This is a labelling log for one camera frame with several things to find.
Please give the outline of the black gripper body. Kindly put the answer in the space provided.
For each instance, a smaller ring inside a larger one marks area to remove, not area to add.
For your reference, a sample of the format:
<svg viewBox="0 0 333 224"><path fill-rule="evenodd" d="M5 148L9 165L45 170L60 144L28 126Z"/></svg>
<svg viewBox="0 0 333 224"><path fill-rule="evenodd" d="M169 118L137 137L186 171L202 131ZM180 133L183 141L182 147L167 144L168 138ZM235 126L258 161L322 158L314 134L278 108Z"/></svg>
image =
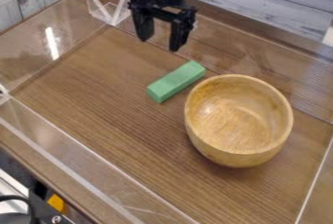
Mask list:
<svg viewBox="0 0 333 224"><path fill-rule="evenodd" d="M160 19L169 24L176 19L191 19L195 23L196 8L188 6L184 0L129 0L129 11L132 8L148 10L153 19Z"/></svg>

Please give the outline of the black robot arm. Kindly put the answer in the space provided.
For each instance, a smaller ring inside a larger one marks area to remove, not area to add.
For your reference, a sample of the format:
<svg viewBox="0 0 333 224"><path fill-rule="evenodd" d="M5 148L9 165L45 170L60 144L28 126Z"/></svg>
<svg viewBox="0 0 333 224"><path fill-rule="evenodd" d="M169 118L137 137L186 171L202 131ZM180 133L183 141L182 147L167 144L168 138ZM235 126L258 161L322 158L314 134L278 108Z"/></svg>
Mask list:
<svg viewBox="0 0 333 224"><path fill-rule="evenodd" d="M153 19L169 23L168 50L176 52L187 43L198 9L184 0L129 0L128 9L136 36L143 42L155 34Z"/></svg>

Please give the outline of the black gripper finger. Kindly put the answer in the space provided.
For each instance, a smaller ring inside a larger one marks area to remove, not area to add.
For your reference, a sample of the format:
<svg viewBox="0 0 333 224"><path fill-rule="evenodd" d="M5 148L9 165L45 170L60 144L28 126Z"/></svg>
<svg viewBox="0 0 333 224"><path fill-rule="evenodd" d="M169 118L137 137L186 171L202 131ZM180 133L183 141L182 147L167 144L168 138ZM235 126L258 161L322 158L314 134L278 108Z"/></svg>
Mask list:
<svg viewBox="0 0 333 224"><path fill-rule="evenodd" d="M145 42L155 33L153 15L145 9L131 9L133 26L137 38Z"/></svg>
<svg viewBox="0 0 333 224"><path fill-rule="evenodd" d="M168 50L176 52L186 44L188 34L194 28L191 19L176 19L169 26Z"/></svg>

